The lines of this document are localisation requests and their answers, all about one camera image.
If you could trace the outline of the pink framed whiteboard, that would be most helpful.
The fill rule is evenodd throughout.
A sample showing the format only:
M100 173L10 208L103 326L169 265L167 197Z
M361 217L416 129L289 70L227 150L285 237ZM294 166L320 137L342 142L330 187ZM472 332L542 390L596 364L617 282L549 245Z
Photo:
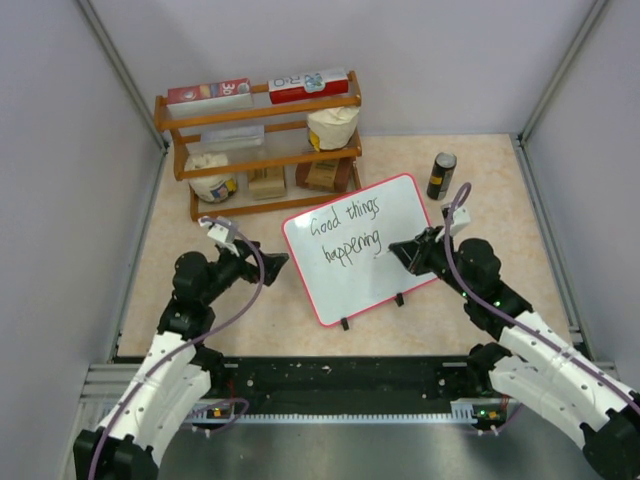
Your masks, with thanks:
M389 245L430 225L415 178L402 173L285 220L282 233L316 318L329 327L436 279L414 276Z

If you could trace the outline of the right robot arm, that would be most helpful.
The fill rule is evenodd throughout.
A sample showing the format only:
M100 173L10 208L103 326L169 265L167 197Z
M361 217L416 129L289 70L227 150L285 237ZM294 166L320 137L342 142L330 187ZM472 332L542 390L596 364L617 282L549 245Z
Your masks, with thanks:
M483 239L455 246L441 227L389 250L415 276L434 274L465 300L469 319L492 337L467 358L476 394L506 395L554 425L603 479L639 476L639 394L563 340L500 276Z

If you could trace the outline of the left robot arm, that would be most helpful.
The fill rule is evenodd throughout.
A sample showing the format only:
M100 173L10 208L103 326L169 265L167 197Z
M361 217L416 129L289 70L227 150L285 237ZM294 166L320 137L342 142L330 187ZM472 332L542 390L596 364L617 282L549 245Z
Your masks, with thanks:
M221 353L205 346L213 331L212 303L236 281L262 289L289 259L257 242L234 241L217 260L191 251L175 262L173 291L149 351L125 392L92 430L73 444L79 479L155 479L165 452L198 401L226 387Z

